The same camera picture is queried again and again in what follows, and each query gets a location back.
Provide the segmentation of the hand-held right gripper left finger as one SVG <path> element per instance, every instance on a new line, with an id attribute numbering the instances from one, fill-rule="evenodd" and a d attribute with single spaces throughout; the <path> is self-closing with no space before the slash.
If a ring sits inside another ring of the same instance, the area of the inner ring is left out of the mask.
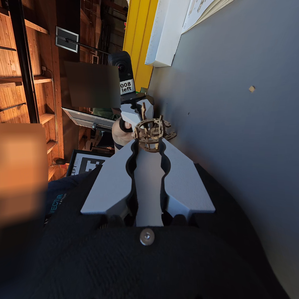
<path id="1" fill-rule="evenodd" d="M 136 225 L 138 211 L 134 170 L 138 140 L 127 145 L 103 163 L 81 209 L 82 214 L 120 216 L 126 226 Z"/>

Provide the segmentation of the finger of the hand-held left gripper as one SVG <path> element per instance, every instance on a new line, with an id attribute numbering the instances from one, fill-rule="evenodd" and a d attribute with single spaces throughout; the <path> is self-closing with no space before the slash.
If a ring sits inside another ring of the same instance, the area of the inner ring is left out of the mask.
<path id="1" fill-rule="evenodd" d="M 121 105 L 121 116 L 125 122 L 131 124 L 132 128 L 141 122 L 141 116 L 139 113 L 132 109 L 132 104 L 122 104 Z"/>
<path id="2" fill-rule="evenodd" d="M 153 115 L 154 115 L 154 107 L 153 105 L 149 102 L 148 99 L 142 99 L 140 101 L 138 101 L 138 111 L 140 112 L 141 116 L 142 116 L 142 107 L 143 107 L 143 103 L 145 103 L 145 119 L 152 119 Z"/>

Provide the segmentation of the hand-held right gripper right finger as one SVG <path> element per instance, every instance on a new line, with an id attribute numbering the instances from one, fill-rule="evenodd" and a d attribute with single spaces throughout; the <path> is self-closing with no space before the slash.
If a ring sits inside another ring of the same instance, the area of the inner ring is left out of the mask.
<path id="1" fill-rule="evenodd" d="M 171 217 L 187 221 L 196 213 L 214 213 L 215 207 L 191 159 L 166 139 L 159 140 L 161 169 L 160 207 Z"/>

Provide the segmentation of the small wooden robot model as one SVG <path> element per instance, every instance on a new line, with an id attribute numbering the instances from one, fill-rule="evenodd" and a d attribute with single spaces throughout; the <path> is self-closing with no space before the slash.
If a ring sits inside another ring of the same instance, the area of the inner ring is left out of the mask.
<path id="1" fill-rule="evenodd" d="M 134 138 L 139 140 L 140 148 L 155 153 L 159 151 L 159 138 L 171 140 L 176 137 L 175 132 L 167 133 L 170 127 L 170 122 L 164 120 L 163 115 L 159 118 L 145 119 L 135 126 Z"/>

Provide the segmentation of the person's left hand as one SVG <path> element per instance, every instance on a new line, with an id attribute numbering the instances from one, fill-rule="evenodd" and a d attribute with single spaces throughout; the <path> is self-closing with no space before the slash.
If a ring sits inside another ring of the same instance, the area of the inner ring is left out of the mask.
<path id="1" fill-rule="evenodd" d="M 122 128 L 125 130 L 131 130 L 132 126 L 128 122 L 123 121 L 123 119 L 120 117 L 114 122 L 112 126 L 112 137 L 114 142 L 125 146 L 134 139 L 134 133 L 131 131 L 125 132 L 122 130 Z"/>

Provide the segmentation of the yellow plastic bin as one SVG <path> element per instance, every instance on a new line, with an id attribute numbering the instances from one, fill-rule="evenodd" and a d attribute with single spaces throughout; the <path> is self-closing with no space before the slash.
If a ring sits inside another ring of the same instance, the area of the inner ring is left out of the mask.
<path id="1" fill-rule="evenodd" d="M 158 0 L 130 0 L 123 50 L 131 57 L 135 89 L 148 88 L 153 67 L 145 64 Z"/>

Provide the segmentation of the framed black-and-white marker sign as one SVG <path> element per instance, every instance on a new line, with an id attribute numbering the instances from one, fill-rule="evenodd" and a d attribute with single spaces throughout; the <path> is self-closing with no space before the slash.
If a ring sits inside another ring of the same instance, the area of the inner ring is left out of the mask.
<path id="1" fill-rule="evenodd" d="M 87 173 L 102 165 L 112 153 L 97 153 L 83 150 L 73 150 L 66 177 Z"/>

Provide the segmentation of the white cardboard box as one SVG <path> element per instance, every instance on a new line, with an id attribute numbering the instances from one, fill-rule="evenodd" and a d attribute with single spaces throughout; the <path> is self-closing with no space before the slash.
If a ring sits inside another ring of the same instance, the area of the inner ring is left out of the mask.
<path id="1" fill-rule="evenodd" d="M 155 68 L 171 66 L 176 53 L 189 0 L 159 0 L 145 64 Z"/>

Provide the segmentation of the hanging ceiling light panel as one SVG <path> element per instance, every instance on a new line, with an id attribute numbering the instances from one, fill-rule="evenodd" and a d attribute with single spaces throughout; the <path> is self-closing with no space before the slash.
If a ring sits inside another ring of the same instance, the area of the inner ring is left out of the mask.
<path id="1" fill-rule="evenodd" d="M 63 28 L 56 26 L 56 40 L 55 45 L 69 50 L 71 52 L 78 52 L 79 35 Z"/>

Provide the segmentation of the open instruction booklet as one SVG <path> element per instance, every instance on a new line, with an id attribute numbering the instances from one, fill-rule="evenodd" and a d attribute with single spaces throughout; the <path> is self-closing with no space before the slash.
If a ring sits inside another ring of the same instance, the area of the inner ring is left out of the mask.
<path id="1" fill-rule="evenodd" d="M 232 0 L 191 0 L 181 34 L 187 32 L 231 2 Z"/>

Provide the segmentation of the black ceiling rail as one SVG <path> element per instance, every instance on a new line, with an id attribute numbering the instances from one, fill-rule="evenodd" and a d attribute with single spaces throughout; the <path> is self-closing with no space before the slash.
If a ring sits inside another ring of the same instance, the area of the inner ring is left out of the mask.
<path id="1" fill-rule="evenodd" d="M 8 7 L 17 48 L 29 120 L 30 123 L 40 123 L 22 1 L 8 0 Z"/>

